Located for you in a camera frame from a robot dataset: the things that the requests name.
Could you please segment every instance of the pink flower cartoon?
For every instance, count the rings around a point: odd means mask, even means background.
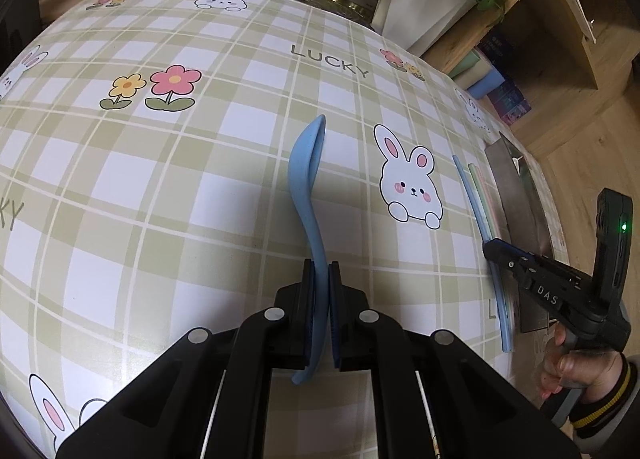
[[[164,96],[165,99],[147,98],[146,106],[154,110],[164,110],[166,112],[180,112],[195,103],[193,98],[178,98],[172,100],[174,94],[184,96],[193,92],[193,84],[200,80],[202,73],[195,69],[185,70],[181,65],[172,65],[166,71],[153,73],[149,78],[154,85],[151,93],[156,96]]]
[[[393,67],[394,69],[398,69],[403,73],[406,73],[406,69],[404,68],[404,62],[402,61],[402,58],[396,56],[391,51],[385,51],[384,49],[380,49],[380,53],[382,53],[382,55],[386,59],[386,63],[391,65],[391,67]]]
[[[87,10],[90,9],[96,9],[97,7],[115,7],[115,6],[119,6],[122,2],[124,2],[125,0],[97,0],[96,2],[94,2],[93,4],[91,4],[89,7],[87,7]]]

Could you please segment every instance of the white flower pot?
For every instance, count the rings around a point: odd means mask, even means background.
[[[475,0],[379,0],[371,25],[384,38],[421,56],[475,4]]]

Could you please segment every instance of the bunny cartoon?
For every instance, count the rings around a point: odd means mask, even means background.
[[[488,132],[491,134],[488,125],[484,121],[482,117],[482,112],[476,105],[476,102],[471,98],[467,98],[460,90],[456,89],[456,96],[460,98],[460,100],[465,104],[466,109],[466,117],[471,121],[474,125],[476,125],[481,130]]]
[[[22,73],[27,69],[31,69],[34,65],[40,63],[47,57],[48,52],[44,51],[38,55],[36,53],[40,49],[39,45],[36,45],[33,49],[31,49],[26,56],[18,62],[18,65],[11,69],[5,76],[0,80],[0,100],[4,98],[9,90],[15,85],[18,81]]]
[[[428,148],[416,146],[407,158],[393,132],[383,124],[373,129],[380,152],[386,161],[382,165],[380,193],[395,220],[407,222],[420,219],[431,230],[440,227],[442,202],[429,174],[435,162]]]
[[[73,434],[75,428],[56,395],[51,392],[51,389],[42,381],[40,376],[35,374],[29,376],[29,388],[33,402],[36,404],[42,420],[53,434],[53,449],[57,452],[62,442]],[[103,399],[90,399],[87,401],[80,410],[78,425],[82,425],[104,407],[106,403]]]
[[[199,9],[225,9],[227,11],[240,11],[246,9],[245,0],[196,0],[195,5]]]

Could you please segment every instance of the wooden shelf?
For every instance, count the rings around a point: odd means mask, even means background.
[[[599,88],[575,55],[542,28],[522,43],[506,70],[532,107],[511,130],[537,158],[572,139],[623,94],[640,53],[640,26],[624,0],[580,1],[594,20],[596,44],[589,48]]]
[[[518,0],[505,0],[507,10]],[[498,10],[485,12],[473,8],[422,56],[434,69],[449,73],[500,19]]]
[[[527,5],[535,11],[545,30],[564,47],[597,89],[598,71],[591,57],[593,43],[584,36],[570,3],[567,0],[527,0]]]
[[[593,270],[596,198],[611,188],[640,197],[640,86],[634,84],[594,121],[540,165],[551,189],[569,261],[586,273]],[[640,232],[631,241],[623,298],[631,321],[628,355],[640,351]]]

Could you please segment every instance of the human hand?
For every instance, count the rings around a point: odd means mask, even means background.
[[[622,356],[617,351],[600,353],[571,351],[563,354],[562,344],[566,328],[556,324],[554,338],[548,341],[545,359],[536,372],[536,383],[542,399],[558,394],[562,387],[581,383],[586,390],[581,403],[595,403],[604,398],[616,386],[622,373]]]

